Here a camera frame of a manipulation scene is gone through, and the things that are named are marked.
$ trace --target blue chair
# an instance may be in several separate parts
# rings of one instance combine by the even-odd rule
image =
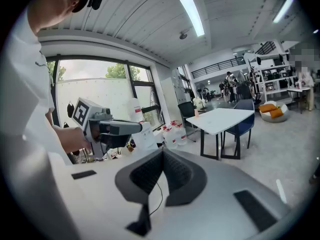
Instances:
[[[233,108],[235,110],[255,110],[255,105],[252,99],[241,99],[239,102],[235,105]],[[249,140],[248,140],[248,146],[249,148],[250,145],[250,138],[251,138],[251,128],[254,127],[255,124],[255,114],[252,114],[242,122],[238,123],[238,128],[239,128],[239,136],[244,135],[249,131]],[[234,135],[234,141],[236,141],[236,127],[233,126],[229,128],[228,130],[225,130],[223,133],[223,145],[222,148],[225,147],[225,139],[226,139],[226,132]]]

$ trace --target black chair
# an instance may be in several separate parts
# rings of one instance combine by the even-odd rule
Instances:
[[[233,109],[255,111],[255,106],[254,106],[254,102],[252,99],[241,99],[235,105],[235,107]],[[248,140],[247,148],[249,148],[249,145],[250,145],[251,128],[254,127],[254,125],[255,125],[255,114],[250,115],[248,118],[246,118],[242,122],[238,123],[239,136],[242,136],[249,131],[249,140]],[[233,127],[229,128],[228,130],[224,131],[222,148],[225,147],[226,132],[234,135],[234,141],[236,141],[236,127],[233,126]]]
[[[184,102],[184,103],[179,104],[178,108],[180,110],[181,117],[183,118],[182,120],[183,120],[184,128],[186,128],[186,126],[189,126],[189,127],[192,127],[192,129],[193,129],[192,132],[186,134],[186,137],[189,140],[196,142],[194,139],[190,138],[189,136],[198,132],[198,130],[196,130],[196,128],[198,128],[198,127],[194,126],[192,123],[190,123],[186,120],[187,118],[192,118],[195,116],[194,105],[192,104],[191,101],[188,101],[188,102]]]

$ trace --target window frame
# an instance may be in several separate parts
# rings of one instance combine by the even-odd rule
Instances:
[[[51,95],[52,95],[52,99],[53,99],[53,103],[54,103],[54,107],[55,108],[57,107],[57,105],[56,105],[57,104],[56,83],[58,83],[58,81],[57,81],[57,77],[58,77],[58,74],[59,74],[58,73],[58,66],[60,64],[60,61],[62,61],[62,60],[91,60],[91,61],[104,61],[104,62],[113,62],[113,63],[124,64],[124,69],[128,73],[126,75],[127,75],[127,80],[129,80],[129,82],[130,82],[129,86],[131,87],[131,92],[132,92],[133,98],[138,98],[135,86],[151,87],[151,89],[153,89],[153,91],[154,91],[154,99],[155,99],[155,102],[158,105],[144,107],[144,108],[141,109],[142,114],[150,112],[150,111],[153,111],[153,110],[158,110],[158,113],[159,113],[159,115],[161,117],[161,118],[159,118],[159,120],[161,122],[160,122],[160,125],[157,125],[154,128],[152,127],[153,131],[155,131],[157,128],[159,128],[163,124],[165,124],[165,119],[164,119],[163,114],[162,114],[161,105],[160,105],[160,102],[159,102],[159,97],[158,97],[157,89],[156,89],[156,86],[155,86],[154,82],[136,81],[136,80],[132,79],[130,66],[134,66],[134,67],[137,67],[137,68],[142,68],[142,69],[145,69],[145,70],[149,70],[149,73],[151,74],[152,79],[154,79],[150,67],[144,66],[144,65],[140,65],[140,64],[137,64],[137,63],[134,63],[134,62],[130,62],[128,60],[121,60],[121,59],[109,58],[109,57],[103,57],[103,56],[61,55],[61,54],[57,54],[56,56],[48,56],[48,57],[46,57],[46,61],[47,62],[55,62],[54,63],[54,68],[53,68],[53,86],[51,87]],[[57,109],[55,109],[52,112],[52,119],[53,119],[54,125],[61,127]]]

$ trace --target round bowl chair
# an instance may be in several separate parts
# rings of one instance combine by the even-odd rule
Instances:
[[[263,119],[264,121],[267,121],[267,122],[269,122],[269,123],[280,123],[280,122],[286,121],[286,120],[288,119],[288,117],[289,117],[289,110],[288,110],[288,107],[287,107],[286,104],[283,104],[282,102],[277,103],[277,102],[272,101],[272,100],[267,101],[267,102],[265,102],[264,104],[273,104],[273,105],[275,105],[275,106],[280,106],[281,111],[282,111],[282,113],[283,113],[282,116],[278,116],[278,117],[276,117],[276,118],[271,118],[270,112],[262,113],[262,112],[260,111],[260,115],[261,115],[261,117],[262,117],[262,119]]]

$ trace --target white shelving unit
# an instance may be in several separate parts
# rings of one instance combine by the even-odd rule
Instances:
[[[293,78],[295,78],[296,76],[288,76],[288,77],[281,77],[281,78],[278,78],[278,79],[272,79],[272,80],[267,80],[265,81],[264,80],[264,77],[263,77],[263,71],[270,71],[270,70],[276,70],[276,69],[286,69],[288,67],[290,67],[290,64],[289,62],[287,61],[287,58],[286,58],[286,53],[281,53],[280,54],[283,58],[283,62],[284,62],[284,65],[278,65],[278,66],[267,66],[267,67],[262,67],[261,65],[258,65],[258,66],[255,66],[254,67],[254,73],[255,73],[255,76],[253,77],[253,81],[254,81],[254,84],[255,84],[255,87],[256,89],[258,89],[258,85],[262,85],[259,87],[259,89],[263,89],[262,91],[262,95],[264,95],[264,98],[265,98],[265,101],[270,101],[271,99],[268,97],[268,95],[271,95],[271,94],[278,94],[278,93],[282,93],[282,92],[286,92],[288,88],[280,88],[280,83],[279,81],[280,80],[287,80],[289,82],[289,80],[291,79],[291,81],[293,82]],[[244,58],[246,60],[246,64],[247,64],[247,67],[249,69],[249,72],[251,72],[251,62],[256,62],[257,61],[257,57],[259,57],[262,61],[263,60],[272,60],[272,59],[277,59],[279,58],[279,54],[266,54],[266,55],[259,55],[259,54],[254,54],[254,53],[246,53],[244,55]],[[261,78],[261,81],[260,82],[257,82],[257,74],[259,74],[259,77]],[[274,83],[273,86],[274,86],[274,90],[267,90],[266,88],[266,84],[267,83]],[[283,100],[281,100],[282,102],[284,103],[290,103],[291,102],[291,99],[289,98],[285,98]]]

